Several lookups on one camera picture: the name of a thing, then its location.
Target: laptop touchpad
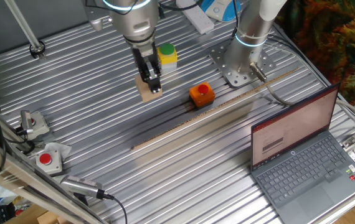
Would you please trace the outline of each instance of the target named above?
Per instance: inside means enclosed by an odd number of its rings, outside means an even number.
[[[321,186],[314,187],[300,196],[298,203],[309,218],[319,215],[334,204]]]

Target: laptop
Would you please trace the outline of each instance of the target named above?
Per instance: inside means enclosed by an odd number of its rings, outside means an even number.
[[[252,175],[286,224],[312,222],[355,193],[355,162],[328,131],[338,88],[252,126]]]

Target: laptop keyboard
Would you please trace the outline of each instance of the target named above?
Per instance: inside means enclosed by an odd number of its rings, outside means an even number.
[[[338,174],[337,167],[346,162],[346,156],[334,142],[335,139],[327,137],[257,177],[275,204],[286,202],[314,182]]]

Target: metal connector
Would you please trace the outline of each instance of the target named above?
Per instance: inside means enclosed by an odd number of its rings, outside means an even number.
[[[34,132],[34,128],[32,127],[31,113],[27,110],[21,111],[21,125],[26,134],[32,134]]]
[[[258,67],[258,65],[255,62],[250,63],[250,68],[252,72],[259,78],[260,81],[266,82],[267,77],[264,74],[264,72]]]
[[[98,198],[99,192],[104,194],[104,191],[102,190],[102,184],[71,175],[65,176],[61,180],[60,184],[63,188],[70,192],[75,192],[94,198]]]

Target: mounting plate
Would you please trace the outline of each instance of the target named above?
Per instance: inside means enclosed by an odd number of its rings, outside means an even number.
[[[238,74],[237,71],[232,71],[224,65],[224,54],[230,43],[231,41],[228,40],[211,47],[209,54],[214,60],[215,64],[218,66],[219,70],[222,72],[227,83],[232,88],[239,88],[245,86],[247,83],[251,82],[257,77],[252,72],[249,72],[245,75]],[[276,64],[264,50],[262,50],[260,53],[258,66],[266,75],[267,73],[276,69]]]

